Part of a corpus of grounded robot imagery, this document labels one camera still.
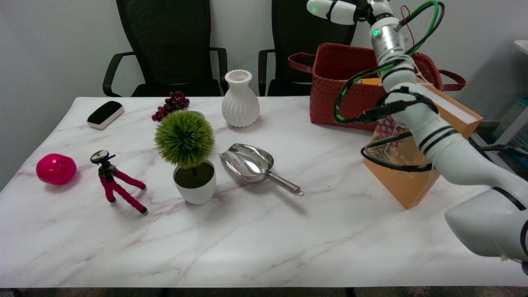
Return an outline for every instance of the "board eraser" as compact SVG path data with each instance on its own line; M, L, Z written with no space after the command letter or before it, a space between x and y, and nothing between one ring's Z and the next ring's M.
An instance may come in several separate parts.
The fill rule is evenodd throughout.
M115 120L120 114L125 112L125 108L121 103L115 101L108 101L101 107L97 108L93 114L88 117L88 126L104 129L108 124Z

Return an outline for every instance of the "green ball plant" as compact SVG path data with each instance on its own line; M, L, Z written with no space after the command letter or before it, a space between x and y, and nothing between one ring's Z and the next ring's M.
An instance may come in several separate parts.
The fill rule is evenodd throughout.
M156 127L156 149L166 162L180 166L175 180L194 189L212 178L214 168L205 163L214 148L211 124L200 114L179 111L167 115Z

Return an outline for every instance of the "red woven bag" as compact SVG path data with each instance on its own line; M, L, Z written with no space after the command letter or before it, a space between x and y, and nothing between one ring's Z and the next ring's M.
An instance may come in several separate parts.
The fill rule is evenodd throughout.
M346 81L361 71L378 66L374 50L351 47L336 43L323 43L317 48L314 66L309 67L297 62L299 58L313 56L298 53L290 56L288 62L293 69L308 72L313 75L310 94L310 120L314 124L328 124L374 131L373 125L338 124L334 121L335 99ZM416 65L428 82L440 91L461 90L465 80L452 72L438 70L433 61L426 55L415 53ZM440 74L447 75L458 84L443 85ZM375 107L376 102L385 95L382 86L355 83L341 103L341 115L353 118L365 110Z

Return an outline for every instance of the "flexible tripod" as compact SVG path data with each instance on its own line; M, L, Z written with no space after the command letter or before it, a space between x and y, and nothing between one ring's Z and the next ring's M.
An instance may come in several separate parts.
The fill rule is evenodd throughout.
M101 184L105 189L106 199L108 199L108 202L110 203L116 202L116 198L114 197L114 191L116 191L125 199L125 201L127 201L130 205L137 209L137 211L146 215L148 213L147 208L141 203L139 203L136 199L134 199L134 197L132 197L125 189L123 189L123 187L118 185L117 182L114 180L114 177L117 177L120 180L142 190L145 190L147 186L141 181L133 179L128 175L118 171L117 168L114 165L110 164L110 162L108 161L116 155L108 155L108 151L102 150L93 154L90 158L90 161L93 164L101 164L101 167L99 167L99 179L101 180Z

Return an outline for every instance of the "red tripod leg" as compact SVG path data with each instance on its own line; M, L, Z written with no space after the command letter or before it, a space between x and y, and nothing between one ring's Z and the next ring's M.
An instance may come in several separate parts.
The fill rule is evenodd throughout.
M119 178L120 180L130 184L130 185L135 186L136 188L140 188L140 189L144 190L147 187L141 181L133 179L133 178L129 177L128 175L122 173L121 171L116 172L116 174L114 174L114 176Z
M102 187L105 189L105 195L106 199L110 203L116 202L116 198L114 197L114 192L112 191L112 186L106 182L105 178L99 177L102 183Z
M125 189L118 185L117 182L113 181L110 183L110 185L114 191L121 195L128 203L130 203L130 205L137 209L137 211L141 212L142 214L146 214L147 208L134 199L134 197L132 197Z

